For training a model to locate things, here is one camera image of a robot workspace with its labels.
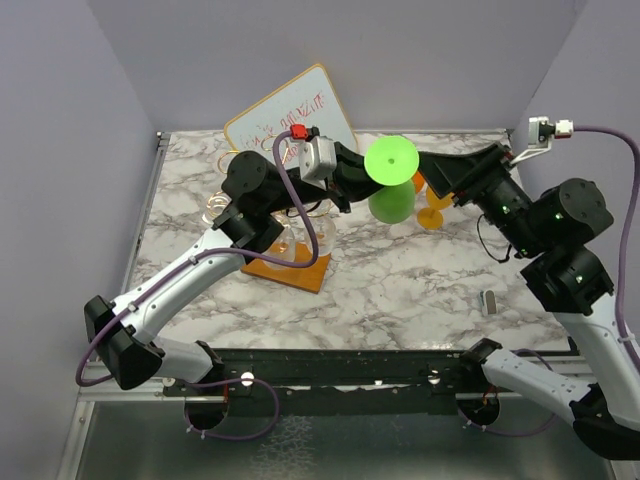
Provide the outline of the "orange plastic wine glass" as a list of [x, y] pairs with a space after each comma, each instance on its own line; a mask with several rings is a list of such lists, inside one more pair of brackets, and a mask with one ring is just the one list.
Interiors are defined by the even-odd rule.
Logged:
[[423, 190], [424, 186], [425, 186], [425, 180], [424, 180], [423, 176], [420, 174], [419, 171], [417, 171], [413, 175], [412, 182], [413, 182], [413, 185], [414, 185], [415, 193], [416, 194], [420, 193]]

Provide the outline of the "green plastic wine glass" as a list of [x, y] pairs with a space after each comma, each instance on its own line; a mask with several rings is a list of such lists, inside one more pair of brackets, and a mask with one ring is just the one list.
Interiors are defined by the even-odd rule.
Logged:
[[376, 220], [393, 225], [411, 216], [416, 195], [412, 178], [418, 167], [418, 150], [403, 136], [384, 136], [371, 144], [364, 156], [364, 168], [381, 186], [368, 198], [369, 211]]

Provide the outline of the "clear ribbed goblet glass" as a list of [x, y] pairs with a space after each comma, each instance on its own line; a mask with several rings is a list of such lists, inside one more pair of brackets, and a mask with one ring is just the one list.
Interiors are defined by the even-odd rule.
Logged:
[[291, 226], [285, 226], [283, 231], [272, 243], [265, 255], [280, 261], [292, 263], [296, 257], [296, 238]]

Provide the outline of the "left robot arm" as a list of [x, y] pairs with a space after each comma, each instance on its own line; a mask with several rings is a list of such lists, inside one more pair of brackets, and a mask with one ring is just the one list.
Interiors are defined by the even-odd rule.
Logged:
[[[319, 241], [304, 207], [332, 201], [347, 213], [352, 203], [380, 191], [364, 156], [339, 142], [316, 137], [305, 141], [310, 162], [286, 169], [275, 138], [268, 160], [252, 150], [237, 153], [222, 183], [230, 202], [194, 245], [137, 288], [107, 300], [100, 295], [84, 306], [90, 354], [108, 370], [107, 377], [131, 390], [153, 377], [185, 380], [206, 395], [220, 385], [220, 359], [204, 342], [162, 340], [164, 326], [192, 300], [225, 276], [254, 260], [305, 269], [320, 257]], [[284, 230], [275, 213], [296, 209], [311, 240], [310, 258], [285, 260], [268, 255]]]

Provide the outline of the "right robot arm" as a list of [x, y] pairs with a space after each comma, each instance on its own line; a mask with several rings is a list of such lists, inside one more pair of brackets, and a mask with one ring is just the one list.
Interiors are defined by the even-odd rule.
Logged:
[[508, 147], [468, 155], [422, 152], [419, 172], [435, 194], [472, 203], [518, 258], [528, 289], [569, 333], [594, 382], [571, 380], [482, 340], [459, 367], [461, 383], [516, 392], [571, 425], [591, 451], [609, 460], [639, 458], [639, 345], [616, 310], [622, 288], [586, 245], [613, 223], [595, 183], [572, 178], [533, 201], [510, 174]]

